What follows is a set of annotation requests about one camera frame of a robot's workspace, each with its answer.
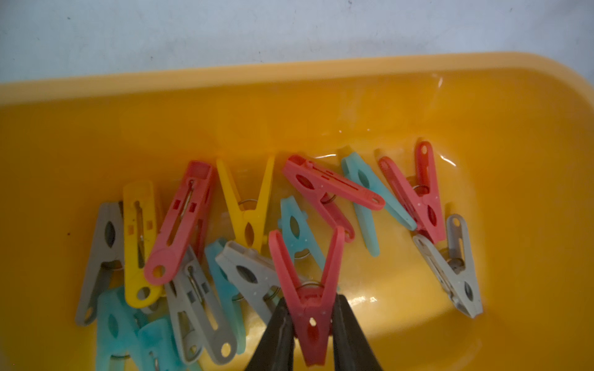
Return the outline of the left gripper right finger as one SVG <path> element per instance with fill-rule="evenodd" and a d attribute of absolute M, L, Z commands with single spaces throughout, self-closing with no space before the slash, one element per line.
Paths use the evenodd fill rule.
<path fill-rule="evenodd" d="M 334 367 L 341 371 L 382 371 L 348 300 L 337 295 L 332 314 Z"/>

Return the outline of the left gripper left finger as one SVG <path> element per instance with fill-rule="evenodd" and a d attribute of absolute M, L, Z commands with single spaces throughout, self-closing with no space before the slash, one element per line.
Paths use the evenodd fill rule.
<path fill-rule="evenodd" d="M 286 300 L 282 298 L 272 314 L 245 371 L 293 371 L 294 324 Z"/>

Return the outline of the grey clothespin bottom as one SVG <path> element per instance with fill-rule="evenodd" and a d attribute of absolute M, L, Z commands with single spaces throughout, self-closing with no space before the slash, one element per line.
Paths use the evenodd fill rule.
<path fill-rule="evenodd" d="M 467 222 L 459 214 L 449 216 L 445 223 L 448 257 L 420 234 L 412 240 L 425 262 L 438 279 L 454 307 L 469 318 L 483 313 Z"/>

